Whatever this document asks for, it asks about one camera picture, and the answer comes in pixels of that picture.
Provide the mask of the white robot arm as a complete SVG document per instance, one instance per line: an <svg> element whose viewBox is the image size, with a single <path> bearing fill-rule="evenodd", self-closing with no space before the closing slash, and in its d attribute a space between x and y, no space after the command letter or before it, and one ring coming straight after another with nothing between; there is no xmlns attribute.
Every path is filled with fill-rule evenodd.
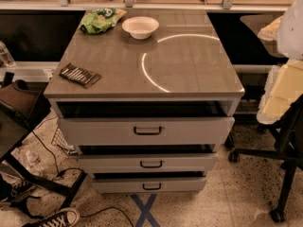
<svg viewBox="0 0 303 227"><path fill-rule="evenodd" d="M282 16L262 28L258 37L275 40L277 51L288 58L282 66L272 66L258 105L257 120L268 125L303 95L303 0L295 0Z"/></svg>

